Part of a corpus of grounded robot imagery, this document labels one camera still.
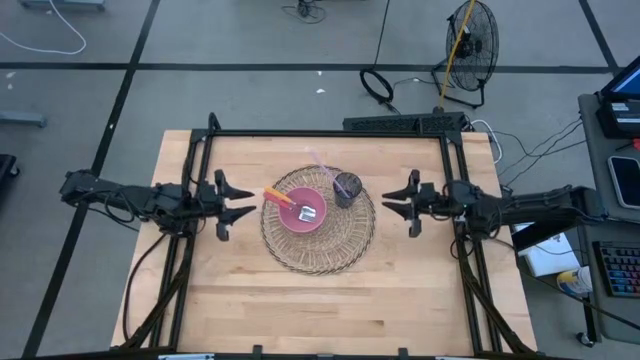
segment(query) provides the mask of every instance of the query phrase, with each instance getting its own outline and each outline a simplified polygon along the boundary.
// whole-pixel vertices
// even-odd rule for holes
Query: wooden table
[[[189,135],[165,133],[152,183],[180,183]],[[463,139],[471,181],[499,195],[486,134],[465,133]],[[315,148],[326,164],[358,174],[375,204],[370,249],[337,275],[314,277],[286,270],[271,257],[260,234],[263,187],[312,163],[305,146]],[[258,210],[230,228],[229,242],[219,241],[211,224],[197,236],[179,351],[249,353],[260,344],[265,353],[393,355],[406,347],[411,355],[472,355],[459,266],[449,254],[451,223],[423,217],[422,234],[411,239],[409,224],[381,204],[383,193],[406,185],[411,169],[420,170],[422,182],[442,187],[437,140],[215,137],[209,179],[215,169],[224,169],[232,186],[257,195],[229,202],[230,207],[256,205]],[[500,238],[510,242],[508,230],[503,230]],[[132,263],[158,236],[155,225],[142,225]],[[130,332],[157,300],[167,244],[156,249],[136,275]],[[484,248],[496,307],[535,349],[512,250],[494,242],[485,242]],[[490,349],[486,317],[477,301],[476,307],[483,345]],[[172,308],[165,313],[161,344],[167,343]],[[122,342],[120,315],[113,344]]]

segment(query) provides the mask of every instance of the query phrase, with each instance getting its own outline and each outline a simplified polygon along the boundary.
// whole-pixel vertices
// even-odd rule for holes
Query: yellow object
[[[288,203],[294,203],[293,200],[291,200],[287,195],[281,193],[280,191],[272,188],[271,186],[266,186],[264,188],[264,191],[268,192],[269,194],[277,197],[278,199],[282,200],[282,201],[286,201]]]
[[[444,86],[442,87],[442,94],[440,94],[440,108],[444,107],[444,94],[447,92],[447,87],[449,85],[449,73],[451,72],[451,65],[453,65],[453,58],[455,57],[456,50],[458,49],[458,44],[460,43],[460,39],[462,38],[462,32],[464,31],[464,28],[467,26],[467,22],[469,22],[469,18],[471,17],[471,11],[473,11],[473,6],[475,4],[476,4],[476,0],[471,0],[471,3],[469,4],[469,8],[467,9],[467,13],[464,15],[462,26],[460,26],[460,30],[458,31],[456,42],[453,44],[453,48],[451,49],[451,54],[449,54],[449,61],[447,61],[447,71],[444,73]]]

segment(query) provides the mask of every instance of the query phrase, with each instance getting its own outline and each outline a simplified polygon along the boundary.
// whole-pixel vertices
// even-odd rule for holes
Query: computer monitor
[[[601,91],[607,100],[640,100],[640,56]]]

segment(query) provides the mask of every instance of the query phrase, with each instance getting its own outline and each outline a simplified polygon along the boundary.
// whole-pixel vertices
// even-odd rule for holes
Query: fan grille
[[[464,22],[470,1],[462,4],[449,18],[447,31],[447,58],[451,54],[458,31]],[[498,25],[485,4],[476,1],[465,31],[458,45],[451,78],[460,88],[475,91],[491,78],[498,61]]]

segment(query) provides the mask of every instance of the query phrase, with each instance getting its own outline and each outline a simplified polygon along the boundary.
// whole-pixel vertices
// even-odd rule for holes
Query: woven basket tray
[[[342,172],[327,168],[334,176]],[[348,209],[339,208],[332,181],[319,166],[294,170],[273,185],[285,194],[300,186],[322,194],[327,216],[314,232],[296,234],[280,222],[278,206],[265,201],[260,226],[269,252],[287,269],[308,275],[333,274],[355,264],[369,248],[375,230],[376,214],[367,191],[363,188]]]

